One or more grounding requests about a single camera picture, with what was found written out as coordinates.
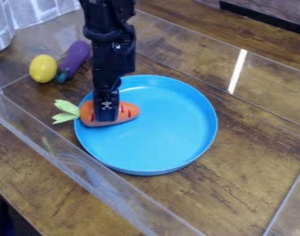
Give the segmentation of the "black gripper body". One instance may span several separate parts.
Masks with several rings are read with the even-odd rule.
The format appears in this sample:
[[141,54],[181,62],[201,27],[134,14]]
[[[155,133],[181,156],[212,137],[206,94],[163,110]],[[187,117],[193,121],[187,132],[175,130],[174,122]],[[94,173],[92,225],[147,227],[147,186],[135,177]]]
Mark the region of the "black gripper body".
[[134,72],[133,33],[90,33],[92,46],[92,84],[98,92],[119,87],[121,77]]

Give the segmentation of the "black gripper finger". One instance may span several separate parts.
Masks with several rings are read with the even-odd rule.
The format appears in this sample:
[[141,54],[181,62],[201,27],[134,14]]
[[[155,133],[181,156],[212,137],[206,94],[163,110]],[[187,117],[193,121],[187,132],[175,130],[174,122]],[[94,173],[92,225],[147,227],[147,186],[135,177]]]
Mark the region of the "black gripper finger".
[[115,122],[118,119],[118,90],[92,92],[94,113],[98,122]]

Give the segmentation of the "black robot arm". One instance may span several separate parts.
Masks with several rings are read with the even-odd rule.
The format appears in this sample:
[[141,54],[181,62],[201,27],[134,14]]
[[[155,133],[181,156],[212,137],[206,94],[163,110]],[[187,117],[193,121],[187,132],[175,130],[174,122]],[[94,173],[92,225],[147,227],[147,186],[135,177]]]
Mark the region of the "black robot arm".
[[135,31],[127,22],[135,0],[79,0],[83,35],[91,41],[92,105],[100,123],[118,119],[121,78],[134,72]]

